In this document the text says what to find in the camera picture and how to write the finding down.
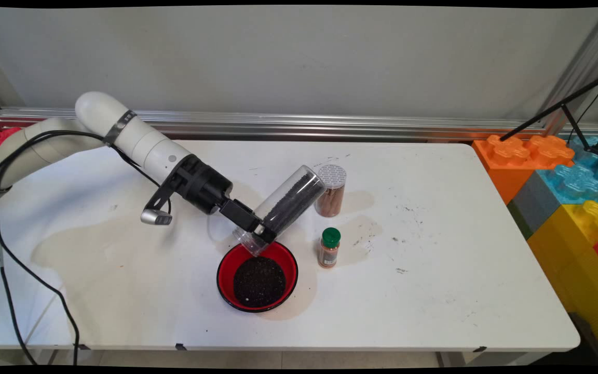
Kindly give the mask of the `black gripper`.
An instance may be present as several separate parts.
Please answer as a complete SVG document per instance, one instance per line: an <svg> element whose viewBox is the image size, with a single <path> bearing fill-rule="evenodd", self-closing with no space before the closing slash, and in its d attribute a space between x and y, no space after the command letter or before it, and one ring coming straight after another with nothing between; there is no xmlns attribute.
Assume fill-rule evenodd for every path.
<svg viewBox="0 0 598 374"><path fill-rule="evenodd" d="M164 181L164 196L178 194L206 215L220 211L238 228L265 244L271 244L278 234L270 223L237 199L230 199L233 183L204 163L194 154L181 159Z"/></svg>

